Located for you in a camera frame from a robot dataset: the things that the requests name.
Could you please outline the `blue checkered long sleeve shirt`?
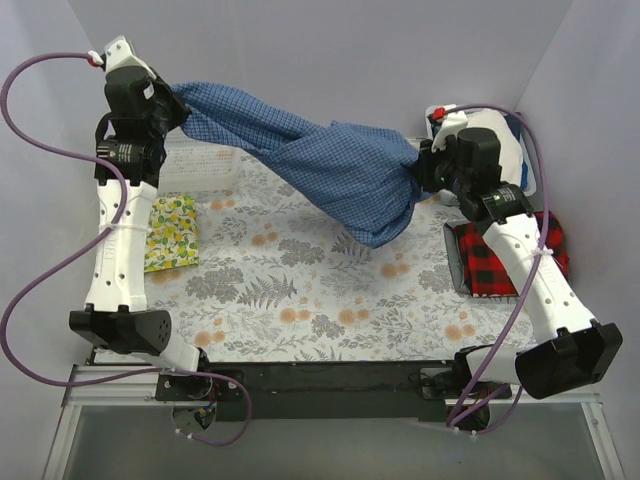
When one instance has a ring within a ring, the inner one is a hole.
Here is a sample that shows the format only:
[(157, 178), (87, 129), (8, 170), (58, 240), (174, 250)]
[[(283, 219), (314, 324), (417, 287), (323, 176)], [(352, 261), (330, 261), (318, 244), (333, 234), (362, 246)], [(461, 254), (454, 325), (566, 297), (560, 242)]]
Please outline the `blue checkered long sleeve shirt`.
[(397, 131), (318, 125), (218, 83), (172, 89), (191, 111), (185, 135), (255, 157), (361, 244), (381, 247), (411, 223), (421, 189), (410, 169), (419, 153)]

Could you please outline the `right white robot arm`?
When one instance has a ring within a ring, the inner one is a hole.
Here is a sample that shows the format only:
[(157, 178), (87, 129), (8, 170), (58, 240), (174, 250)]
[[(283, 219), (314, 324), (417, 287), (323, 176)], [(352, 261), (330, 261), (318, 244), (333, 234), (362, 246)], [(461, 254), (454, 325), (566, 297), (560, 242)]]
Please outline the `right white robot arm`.
[(489, 382), (516, 384), (535, 399), (595, 384), (622, 345), (613, 324), (601, 324), (580, 301), (546, 246), (522, 190), (502, 181), (501, 145), (487, 128), (465, 128), (435, 149), (420, 144), (412, 173), (429, 193), (456, 195), (463, 216), (500, 260), (533, 326), (534, 347), (518, 351), (499, 343), (465, 348), (450, 372), (454, 389), (475, 397)]

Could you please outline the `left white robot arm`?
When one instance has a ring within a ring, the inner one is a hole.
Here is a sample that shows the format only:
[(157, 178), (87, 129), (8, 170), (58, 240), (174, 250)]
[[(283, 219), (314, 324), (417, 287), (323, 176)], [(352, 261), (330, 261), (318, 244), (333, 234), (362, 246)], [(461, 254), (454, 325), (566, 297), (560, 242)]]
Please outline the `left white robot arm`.
[(151, 310), (144, 287), (148, 222), (166, 158), (166, 135), (184, 123), (187, 107), (158, 76), (126, 66), (106, 76), (109, 112), (99, 122), (95, 168), (100, 206), (94, 274), (85, 307), (69, 325), (95, 347), (132, 355), (156, 367), (182, 370), (178, 387), (193, 400), (213, 386), (198, 366), (200, 351), (172, 334), (164, 310)]

